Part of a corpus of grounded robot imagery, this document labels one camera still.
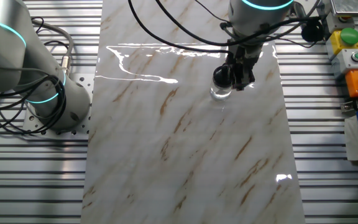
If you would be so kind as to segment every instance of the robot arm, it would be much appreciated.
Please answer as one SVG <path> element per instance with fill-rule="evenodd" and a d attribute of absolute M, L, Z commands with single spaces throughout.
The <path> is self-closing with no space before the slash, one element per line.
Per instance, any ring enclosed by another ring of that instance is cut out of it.
<path fill-rule="evenodd" d="M 30 13 L 22 0 L 0 0 L 0 68 L 36 68 L 57 77 L 64 85 L 67 105 L 54 127 L 59 131 L 71 131 L 87 114 L 90 98 L 83 86 L 70 80 L 64 69 L 44 46 L 35 33 Z M 34 70 L 0 69 L 0 92 L 13 89 L 21 91 L 37 83 L 45 76 Z M 58 107 L 58 92 L 51 81 L 39 85 L 27 102 L 47 123 Z"/>
<path fill-rule="evenodd" d="M 233 28 L 232 39 L 241 40 L 285 19 L 293 0 L 230 0 L 229 19 Z M 264 40 L 276 30 L 260 35 L 240 45 L 229 47 L 226 63 L 215 70 L 214 84 L 217 88 L 231 88 L 242 91 L 255 81 L 252 69 L 259 59 Z"/>

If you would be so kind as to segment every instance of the orange component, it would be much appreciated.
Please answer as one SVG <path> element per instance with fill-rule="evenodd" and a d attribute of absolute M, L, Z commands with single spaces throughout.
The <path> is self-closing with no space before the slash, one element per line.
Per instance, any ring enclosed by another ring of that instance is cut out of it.
<path fill-rule="evenodd" d="M 351 98 L 358 98 L 358 70 L 351 70 L 346 74 L 346 83 Z"/>

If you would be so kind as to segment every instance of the slotted metal table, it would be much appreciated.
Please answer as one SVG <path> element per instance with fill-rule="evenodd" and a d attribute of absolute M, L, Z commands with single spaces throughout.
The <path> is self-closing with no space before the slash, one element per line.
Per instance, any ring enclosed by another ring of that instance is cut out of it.
<path fill-rule="evenodd" d="M 92 77 L 103 2 L 25 3 L 32 16 L 42 16 L 73 36 L 71 72 Z M 41 32 L 40 38 L 66 42 L 52 32 Z M 287 38 L 306 44 L 299 29 Z M 329 72 L 325 46 L 304 49 L 281 40 L 276 45 L 306 222 L 358 223 L 358 164 L 346 161 L 345 117 L 339 107 L 344 96 Z M 61 46 L 49 49 L 58 61 L 66 51 Z M 24 113 L 16 125 L 23 125 Z M 0 223 L 80 223 L 87 144 L 29 142 L 0 132 Z"/>

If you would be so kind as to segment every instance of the black cable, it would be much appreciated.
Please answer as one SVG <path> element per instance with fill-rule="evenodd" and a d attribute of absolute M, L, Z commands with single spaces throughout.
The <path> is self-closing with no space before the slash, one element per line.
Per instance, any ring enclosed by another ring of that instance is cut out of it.
<path fill-rule="evenodd" d="M 171 47 L 176 47 L 176 48 L 179 48 L 179 49 L 183 49 L 183 50 L 190 50 L 190 51 L 194 51 L 194 52 L 204 52 L 204 53 L 224 53 L 224 54 L 231 54 L 232 55 L 232 52 L 228 51 L 228 50 L 204 50 L 204 49 L 195 49 L 195 48 L 192 48 L 192 47 L 185 47 L 185 46 L 182 46 L 182 45 L 177 45 L 177 44 L 174 44 L 174 43 L 171 43 L 171 42 L 168 42 L 162 38 L 160 38 L 159 36 L 153 34 L 151 31 L 148 30 L 148 28 L 146 28 L 146 26 L 143 25 L 142 21 L 140 21 L 139 17 L 137 16 L 136 14 L 136 11 L 134 9 L 134 6 L 132 5 L 132 1 L 131 0 L 128 0 L 128 4 L 129 4 L 129 7 L 131 8 L 131 11 L 132 11 L 132 14 L 134 15 L 137 23 L 141 26 L 141 28 L 146 32 L 148 33 L 148 35 L 152 36 L 154 39 L 164 43 L 164 44 L 167 44 Z"/>
<path fill-rule="evenodd" d="M 306 49 L 310 49 L 310 48 L 312 48 L 314 45 L 317 44 L 317 42 L 313 42 L 310 46 L 306 46 L 306 45 L 303 45 L 303 44 L 296 43 L 296 42 L 293 41 L 293 40 L 289 40 L 289 39 L 285 39 L 285 38 L 278 38 L 278 40 L 288 41 L 288 42 L 291 42 L 291 43 L 293 43 L 293 44 L 296 44 L 296 45 L 299 45 L 299 46 L 301 46 L 301 47 L 304 47 L 304 48 L 306 48 Z"/>
<path fill-rule="evenodd" d="M 52 43 L 63 45 L 68 50 L 67 44 L 65 44 L 65 43 L 63 43 L 62 41 L 59 41 L 59 40 L 50 40 L 50 41 L 45 42 L 44 45 L 46 46 L 46 45 L 52 44 Z"/>
<path fill-rule="evenodd" d="M 186 29 L 185 27 L 183 27 L 167 10 L 166 8 L 162 5 L 160 0 L 155 0 L 155 2 L 158 4 L 158 6 L 160 6 L 161 10 L 165 13 L 165 15 L 167 15 L 169 17 L 169 19 L 175 23 L 181 30 L 183 30 L 184 32 L 186 32 L 188 35 L 190 35 L 192 38 L 201 41 L 205 44 L 209 44 L 209 45 L 215 45 L 215 46 L 221 46 L 221 47 L 227 47 L 227 46 L 233 46 L 233 45 L 237 45 L 237 44 L 242 44 L 244 42 L 247 42 L 249 40 L 252 40 L 254 38 L 257 38 L 260 35 L 263 34 L 268 34 L 269 31 L 274 30 L 276 28 L 279 28 L 281 26 L 287 25 L 287 24 L 291 24 L 293 22 L 307 22 L 307 21 L 314 21 L 314 20 L 320 20 L 320 17 L 307 17 L 307 18 L 297 18 L 297 19 L 289 19 L 283 22 L 279 22 L 277 24 L 274 24 L 272 26 L 270 26 L 269 28 L 266 28 L 262 31 L 258 31 L 248 37 L 245 37 L 243 39 L 240 40 L 236 40 L 233 42 L 227 42 L 227 43 L 217 43 L 217 42 L 212 42 L 206 39 L 203 39 L 201 37 L 198 37 L 197 35 L 193 34 L 192 32 L 190 32 L 188 29 Z"/>
<path fill-rule="evenodd" d="M 38 34 L 40 32 L 40 29 L 42 28 L 42 26 L 44 25 L 45 21 L 42 17 L 40 16 L 35 16 L 35 17 L 32 17 L 31 20 L 34 20 L 34 19 L 40 19 L 42 22 L 41 22 L 41 25 L 39 25 L 37 31 L 35 31 L 36 34 Z"/>
<path fill-rule="evenodd" d="M 12 125 L 12 122 L 15 121 L 15 119 L 20 115 L 20 113 L 23 111 L 23 108 L 24 102 L 21 104 L 19 111 L 15 114 L 15 116 L 13 116 L 13 118 L 11 118 L 9 121 L 6 121 L 5 124 L 0 125 L 0 129 L 7 126 L 8 124 Z"/>
<path fill-rule="evenodd" d="M 227 23 L 230 23 L 229 21 L 225 20 L 225 19 L 221 19 L 219 18 L 218 16 L 215 16 L 215 14 L 213 14 L 206 6 L 204 6 L 201 2 L 199 2 L 198 0 L 194 0 L 196 1 L 198 4 L 200 4 L 200 6 L 202 6 L 205 10 L 207 10 L 213 17 L 219 19 L 220 21 L 223 21 L 223 22 L 227 22 Z"/>
<path fill-rule="evenodd" d="M 10 109 L 16 105 L 19 105 L 21 104 L 22 102 L 24 102 L 26 99 L 28 99 L 28 97 L 31 96 L 31 94 L 43 83 L 43 82 L 46 82 L 46 81 L 52 81 L 54 80 L 54 78 L 56 77 L 46 77 L 45 79 L 42 80 L 42 82 L 38 82 L 36 83 L 34 86 L 32 86 L 33 88 L 26 94 L 26 96 L 24 96 L 22 99 L 20 99 L 19 101 L 15 102 L 15 103 L 12 103 L 10 104 L 9 106 L 3 106 L 2 108 L 0 108 L 0 110 L 6 110 L 6 109 Z"/>
<path fill-rule="evenodd" d="M 10 129 L 7 129 L 6 126 L 3 125 L 1 122 L 0 122 L 0 128 L 5 129 L 5 131 L 7 131 L 11 134 L 37 134 L 37 133 L 43 133 L 44 131 L 50 129 L 53 125 L 55 125 L 56 122 L 62 117 L 62 114 L 64 113 L 64 110 L 66 108 L 66 103 L 67 103 L 66 97 L 65 97 L 65 89 L 64 89 L 63 84 L 59 81 L 58 78 L 55 78 L 55 81 L 58 82 L 58 85 L 56 85 L 57 92 L 58 92 L 58 103 L 52 113 L 57 114 L 57 112 L 59 112 L 59 114 L 57 116 L 54 116 L 53 118 L 48 120 L 48 122 L 46 122 L 41 128 L 39 128 L 35 131 L 26 131 L 26 130 L 23 130 L 23 129 L 13 125 L 10 121 L 8 121 L 6 119 L 6 117 L 3 115 L 3 113 L 1 112 L 1 108 L 0 108 L 0 115 L 3 118 L 3 120 L 5 122 L 9 123 L 11 127 L 18 130 L 19 132 L 15 132 Z"/>
<path fill-rule="evenodd" d="M 32 23 L 37 24 L 37 25 L 41 24 L 41 22 L 36 21 L 36 20 L 33 20 Z M 47 28 L 47 29 L 50 29 L 52 31 L 58 32 L 59 34 L 61 34 L 64 37 L 67 38 L 67 40 L 68 40 L 68 50 L 67 50 L 65 56 L 70 56 L 71 52 L 73 51 L 73 48 L 74 48 L 74 40 L 71 37 L 71 35 L 68 32 L 66 32 L 65 30 L 63 30 L 63 29 L 61 29 L 61 28 L 59 28 L 57 26 L 50 25 L 50 24 L 48 24 L 46 22 L 44 22 L 43 26 L 44 26 L 44 28 Z"/>

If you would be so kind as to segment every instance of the cable connector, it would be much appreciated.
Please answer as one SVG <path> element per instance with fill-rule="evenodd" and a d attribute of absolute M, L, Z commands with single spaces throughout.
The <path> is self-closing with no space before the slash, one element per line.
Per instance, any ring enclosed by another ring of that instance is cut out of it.
<path fill-rule="evenodd" d="M 63 56 L 62 68 L 67 76 L 69 76 L 70 74 L 70 64 L 71 64 L 71 58 L 69 56 Z"/>

